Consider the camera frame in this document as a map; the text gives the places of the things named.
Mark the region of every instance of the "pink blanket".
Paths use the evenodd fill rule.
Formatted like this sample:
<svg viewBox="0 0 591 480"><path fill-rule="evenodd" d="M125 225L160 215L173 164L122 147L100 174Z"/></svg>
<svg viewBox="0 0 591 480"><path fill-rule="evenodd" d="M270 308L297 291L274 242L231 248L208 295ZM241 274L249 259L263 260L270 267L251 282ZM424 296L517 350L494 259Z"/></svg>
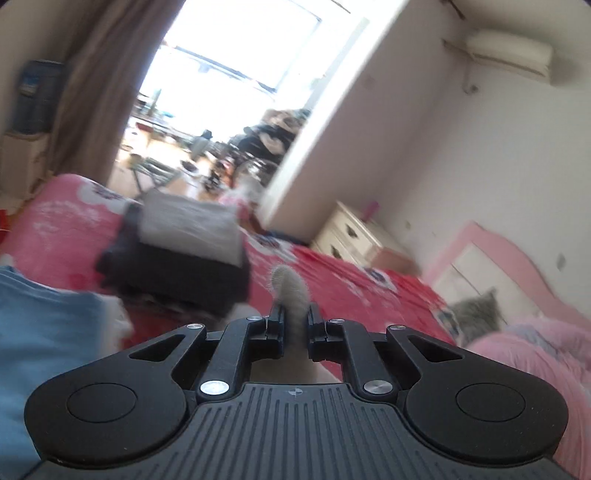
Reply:
<svg viewBox="0 0 591 480"><path fill-rule="evenodd" d="M554 459L576 478L591 480L591 332L530 318L483 337L469 350L542 378L560 392L569 423Z"/></svg>

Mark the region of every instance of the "pillow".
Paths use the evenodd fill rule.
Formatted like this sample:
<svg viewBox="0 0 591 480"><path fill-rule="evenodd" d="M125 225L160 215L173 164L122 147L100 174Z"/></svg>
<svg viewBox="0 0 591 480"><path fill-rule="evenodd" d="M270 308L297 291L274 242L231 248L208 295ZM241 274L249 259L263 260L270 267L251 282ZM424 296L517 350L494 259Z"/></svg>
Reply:
<svg viewBox="0 0 591 480"><path fill-rule="evenodd" d="M493 288L483 295L449 305L433 315L457 345L464 348L477 338L501 329L501 314L495 294Z"/></svg>
<svg viewBox="0 0 591 480"><path fill-rule="evenodd" d="M242 246L241 267L153 247L139 241L142 206L129 205L115 243L100 256L96 270L104 287L124 296L150 294L159 303L188 303L225 317L249 294L250 263Z"/></svg>

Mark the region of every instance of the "curtain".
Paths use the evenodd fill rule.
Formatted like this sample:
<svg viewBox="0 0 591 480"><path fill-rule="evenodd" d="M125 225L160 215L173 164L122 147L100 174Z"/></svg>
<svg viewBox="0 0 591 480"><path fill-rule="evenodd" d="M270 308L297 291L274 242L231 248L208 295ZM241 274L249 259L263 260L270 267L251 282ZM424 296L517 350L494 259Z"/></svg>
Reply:
<svg viewBox="0 0 591 480"><path fill-rule="evenodd" d="M72 35L48 161L106 184L152 58L185 0L94 0Z"/></svg>

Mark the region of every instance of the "red bedspread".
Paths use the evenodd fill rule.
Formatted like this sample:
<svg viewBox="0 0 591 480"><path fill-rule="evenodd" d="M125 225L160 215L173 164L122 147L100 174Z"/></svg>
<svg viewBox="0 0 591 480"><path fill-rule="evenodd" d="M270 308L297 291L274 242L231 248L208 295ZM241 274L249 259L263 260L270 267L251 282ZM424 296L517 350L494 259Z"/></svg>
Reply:
<svg viewBox="0 0 591 480"><path fill-rule="evenodd" d="M54 288L102 291L94 270L98 255L116 237L127 200L76 175L62 175L43 189L19 217L0 246L10 262L33 281ZM278 263L291 265L305 279L325 319L357 320L374 332L400 323L451 342L430 309L441 300L417 278L363 270L305 247L247 237L252 265L250 305L262 314L272 297L269 273ZM170 318L131 312L141 343L177 328Z"/></svg>

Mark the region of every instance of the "air conditioner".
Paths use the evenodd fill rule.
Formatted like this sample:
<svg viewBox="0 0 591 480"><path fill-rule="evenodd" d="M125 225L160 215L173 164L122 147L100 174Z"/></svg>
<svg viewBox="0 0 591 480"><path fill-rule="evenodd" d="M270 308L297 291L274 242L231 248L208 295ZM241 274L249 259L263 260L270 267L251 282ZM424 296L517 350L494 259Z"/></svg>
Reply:
<svg viewBox="0 0 591 480"><path fill-rule="evenodd" d="M497 30L478 30L466 39L466 49L477 63L550 83L554 53L550 45Z"/></svg>

